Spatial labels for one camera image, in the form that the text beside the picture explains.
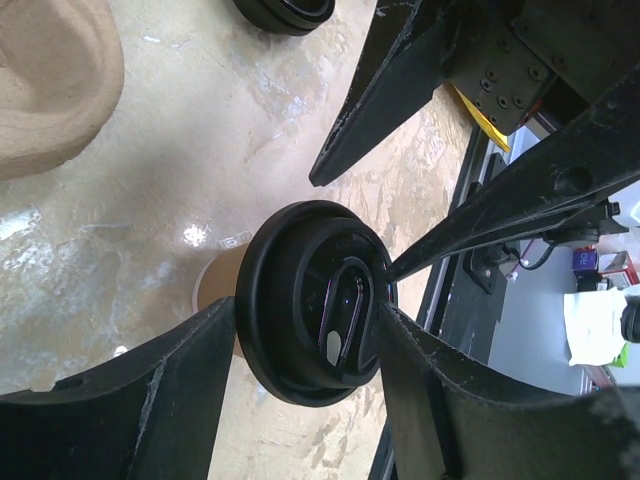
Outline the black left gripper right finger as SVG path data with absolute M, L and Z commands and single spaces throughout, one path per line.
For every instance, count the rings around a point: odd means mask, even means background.
M 639 390 L 569 396 L 503 375 L 379 306 L 400 479 L 636 479 Z

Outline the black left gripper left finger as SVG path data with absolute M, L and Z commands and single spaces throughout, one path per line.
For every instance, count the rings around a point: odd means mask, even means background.
M 48 392 L 1 398 L 4 479 L 204 479 L 235 339 L 234 302 Z

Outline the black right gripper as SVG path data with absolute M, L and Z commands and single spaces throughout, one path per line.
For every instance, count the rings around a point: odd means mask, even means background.
M 449 82 L 510 134 L 555 83 L 593 103 L 638 62 L 639 4 L 379 1 L 312 185 L 336 180 L 425 106 L 451 54 Z

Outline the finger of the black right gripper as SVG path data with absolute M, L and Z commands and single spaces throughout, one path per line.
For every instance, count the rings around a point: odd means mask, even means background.
M 527 150 L 387 271 L 402 280 L 435 261 L 560 226 L 639 178 L 639 92 L 614 89 Z

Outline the black coffee cup lid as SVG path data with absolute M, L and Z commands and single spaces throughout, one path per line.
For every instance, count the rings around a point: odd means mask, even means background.
M 236 282 L 239 343 L 258 381 L 305 407 L 340 402 L 379 369 L 379 303 L 396 303 L 379 236 L 348 208 L 288 205 L 248 244 Z

